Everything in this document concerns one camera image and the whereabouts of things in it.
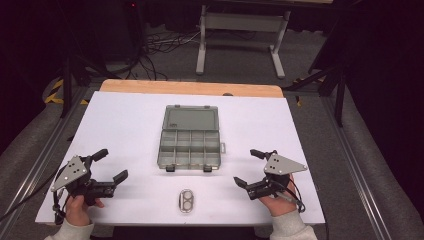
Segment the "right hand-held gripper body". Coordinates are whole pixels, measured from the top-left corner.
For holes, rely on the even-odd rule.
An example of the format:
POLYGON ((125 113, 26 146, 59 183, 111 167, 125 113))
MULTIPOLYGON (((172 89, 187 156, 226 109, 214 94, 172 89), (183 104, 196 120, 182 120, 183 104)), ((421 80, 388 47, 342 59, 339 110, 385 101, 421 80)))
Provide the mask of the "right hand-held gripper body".
POLYGON ((287 192, 288 201, 298 201, 296 194, 288 188, 291 181, 292 173, 306 171, 308 167, 294 160, 288 159, 273 152, 269 159, 266 160, 264 167, 265 177, 256 183, 247 184, 246 191, 251 200, 261 197, 274 195, 283 196, 287 192))

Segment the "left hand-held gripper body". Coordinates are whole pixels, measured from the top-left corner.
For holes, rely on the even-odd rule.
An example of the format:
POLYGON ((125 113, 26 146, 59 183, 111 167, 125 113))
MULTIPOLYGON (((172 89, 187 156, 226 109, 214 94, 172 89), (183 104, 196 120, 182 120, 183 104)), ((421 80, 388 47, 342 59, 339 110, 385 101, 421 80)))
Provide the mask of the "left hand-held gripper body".
POLYGON ((98 182, 91 178, 91 165, 94 162, 91 156, 75 155, 58 172, 55 182, 51 187, 53 202, 59 205, 60 191, 66 189, 75 197, 83 195, 88 206, 96 204, 99 198, 112 198, 117 185, 114 182, 98 182))

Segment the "person's left hand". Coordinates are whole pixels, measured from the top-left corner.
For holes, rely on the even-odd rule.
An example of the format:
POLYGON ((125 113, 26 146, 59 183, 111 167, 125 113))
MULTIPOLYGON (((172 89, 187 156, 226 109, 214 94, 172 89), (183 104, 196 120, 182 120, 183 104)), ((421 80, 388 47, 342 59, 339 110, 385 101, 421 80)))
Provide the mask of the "person's left hand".
POLYGON ((66 220, 73 226, 83 227, 91 224, 88 205, 83 195, 70 196, 66 202, 66 220))

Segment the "person's right hand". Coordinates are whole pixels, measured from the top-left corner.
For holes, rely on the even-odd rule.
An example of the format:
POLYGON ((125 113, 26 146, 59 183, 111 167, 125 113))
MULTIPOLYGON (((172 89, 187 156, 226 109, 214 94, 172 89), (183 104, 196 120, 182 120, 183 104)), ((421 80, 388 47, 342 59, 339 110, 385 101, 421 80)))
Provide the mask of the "person's right hand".
POLYGON ((282 197, 265 196, 260 198, 260 202, 267 207, 272 217, 282 216, 297 209, 295 203, 289 202, 282 197))

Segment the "white table sheet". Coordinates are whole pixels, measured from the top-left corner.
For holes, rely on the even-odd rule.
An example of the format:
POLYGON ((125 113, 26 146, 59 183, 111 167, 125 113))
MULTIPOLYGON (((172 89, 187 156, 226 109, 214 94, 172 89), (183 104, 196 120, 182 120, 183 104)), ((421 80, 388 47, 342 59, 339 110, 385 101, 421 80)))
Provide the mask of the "white table sheet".
POLYGON ((264 161, 250 150, 277 151, 302 163, 302 146, 284 98, 195 96, 97 92, 92 97, 65 155, 109 154, 93 164, 94 179, 109 181, 123 170, 129 173, 104 208, 89 214, 101 225, 144 226, 253 226, 271 221, 266 207, 249 199, 234 177, 247 182, 263 178, 264 161), (216 106, 220 137, 225 144, 218 170, 204 173, 157 165, 159 139, 168 105, 216 106), (194 208, 182 213, 183 189, 194 193, 194 208))

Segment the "small clear oval case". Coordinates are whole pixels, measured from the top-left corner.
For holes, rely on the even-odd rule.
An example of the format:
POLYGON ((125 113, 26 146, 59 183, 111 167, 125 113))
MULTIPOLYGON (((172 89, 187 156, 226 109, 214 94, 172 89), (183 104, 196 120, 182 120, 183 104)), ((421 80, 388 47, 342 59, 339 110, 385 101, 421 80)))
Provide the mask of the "small clear oval case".
POLYGON ((178 206, 182 213, 190 213, 194 208, 194 193, 190 189, 183 189, 178 198, 178 206))

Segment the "grey plastic compartment box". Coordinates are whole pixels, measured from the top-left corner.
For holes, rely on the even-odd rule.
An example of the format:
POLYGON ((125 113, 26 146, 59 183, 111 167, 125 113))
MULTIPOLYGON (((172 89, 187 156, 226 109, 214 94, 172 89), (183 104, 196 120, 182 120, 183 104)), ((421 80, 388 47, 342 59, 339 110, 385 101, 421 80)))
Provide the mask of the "grey plastic compartment box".
POLYGON ((166 107, 157 157, 160 169, 212 172, 221 166, 221 153, 216 106, 166 107))

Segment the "yellow black hazard tape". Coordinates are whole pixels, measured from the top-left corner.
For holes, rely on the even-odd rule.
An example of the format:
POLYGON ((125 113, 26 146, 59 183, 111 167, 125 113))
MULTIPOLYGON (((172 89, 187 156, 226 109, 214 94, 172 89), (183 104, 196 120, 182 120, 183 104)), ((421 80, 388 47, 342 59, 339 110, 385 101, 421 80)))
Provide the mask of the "yellow black hazard tape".
MULTIPOLYGON (((293 83, 292 83, 292 85, 296 85, 296 84, 300 84, 300 83, 303 83, 303 82, 305 82, 307 79, 309 79, 310 77, 307 77, 307 78, 297 78, 297 79, 295 79, 294 81, 293 81, 293 83)), ((310 87, 307 87, 307 90, 309 91, 309 90, 314 90, 314 89, 318 89, 320 86, 321 86, 321 84, 324 82, 324 80, 325 80, 325 77, 319 77, 319 78, 314 78, 313 80, 311 80, 311 81, 306 81, 307 82, 307 84, 305 85, 305 86, 309 86, 309 85, 311 85, 310 87)), ((301 98, 300 98, 300 96, 298 96, 298 95, 295 95, 295 100, 296 100, 296 104, 297 104, 297 106, 298 107, 301 107, 302 106, 302 101, 301 101, 301 98)))
MULTIPOLYGON (((64 104, 65 103, 65 94, 64 94, 64 79, 56 79, 53 82, 53 85, 51 86, 49 92, 47 93, 47 96, 44 97, 44 103, 45 104, 64 104)), ((76 90, 73 92, 71 91, 71 100, 76 100, 76 90)), ((90 102, 90 99, 82 97, 81 100, 79 100, 80 105, 88 105, 90 102)))

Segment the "black metal stand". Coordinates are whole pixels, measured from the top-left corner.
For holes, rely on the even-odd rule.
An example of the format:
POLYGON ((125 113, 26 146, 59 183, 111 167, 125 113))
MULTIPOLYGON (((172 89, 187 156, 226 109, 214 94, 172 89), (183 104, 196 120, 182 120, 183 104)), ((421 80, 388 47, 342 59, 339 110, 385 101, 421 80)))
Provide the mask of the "black metal stand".
POLYGON ((334 118, 339 127, 342 127, 342 110, 344 103, 344 93, 346 79, 344 75, 344 67, 342 65, 331 66, 327 69, 316 72, 305 79, 294 82, 288 87, 284 87, 284 91, 297 91, 319 79, 323 78, 323 82, 319 85, 317 93, 321 97, 329 97, 334 89, 336 89, 336 102, 334 107, 334 118))
POLYGON ((86 87, 90 84, 91 78, 88 68, 106 79, 117 79, 117 76, 109 72, 105 67, 95 64, 80 54, 68 53, 62 64, 64 101, 61 113, 62 118, 71 111, 73 101, 72 81, 75 81, 81 87, 86 87))

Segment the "aluminium floor rail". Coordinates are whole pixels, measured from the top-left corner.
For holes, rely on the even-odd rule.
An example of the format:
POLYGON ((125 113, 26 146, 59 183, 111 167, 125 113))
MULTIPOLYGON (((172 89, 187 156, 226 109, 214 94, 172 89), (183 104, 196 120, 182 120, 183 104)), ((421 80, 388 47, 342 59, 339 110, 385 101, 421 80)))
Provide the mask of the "aluminium floor rail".
POLYGON ((380 209, 376 203, 374 195, 365 179, 365 176, 357 162, 356 156, 353 153, 352 147, 347 139, 344 129, 340 127, 334 117, 335 107, 332 101, 323 97, 321 99, 323 108, 329 116, 331 125, 337 139, 343 149, 345 159, 347 161, 348 170, 355 184, 356 190, 361 199, 362 205, 369 218, 370 224, 374 230, 377 240, 392 240, 392 236, 386 226, 386 223, 381 215, 380 209))
POLYGON ((4 219, 0 221, 0 240, 5 240, 9 235, 13 225, 17 221, 26 201, 30 196, 35 194, 36 186, 42 177, 42 174, 50 162, 54 149, 58 144, 64 129, 68 125, 69 119, 83 100, 87 92, 87 87, 78 87, 74 93, 70 94, 70 100, 67 100, 63 105, 64 115, 60 115, 56 121, 53 131, 47 139, 46 143, 34 163, 31 165, 29 173, 20 184, 16 195, 11 201, 4 219))

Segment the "white metal table frame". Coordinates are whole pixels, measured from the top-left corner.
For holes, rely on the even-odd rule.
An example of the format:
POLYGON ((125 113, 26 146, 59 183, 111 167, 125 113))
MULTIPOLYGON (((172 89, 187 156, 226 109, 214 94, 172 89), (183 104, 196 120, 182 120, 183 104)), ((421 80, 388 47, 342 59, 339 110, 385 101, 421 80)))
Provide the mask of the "white metal table frame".
POLYGON ((287 30, 290 16, 290 11, 285 11, 281 16, 215 13, 209 12, 207 10, 207 6, 203 5, 201 7, 200 15, 200 43, 196 73, 198 75, 202 75, 204 73, 207 29, 271 32, 276 34, 276 40, 269 46, 270 55, 277 77, 284 79, 286 74, 279 56, 279 51, 283 37, 287 30))

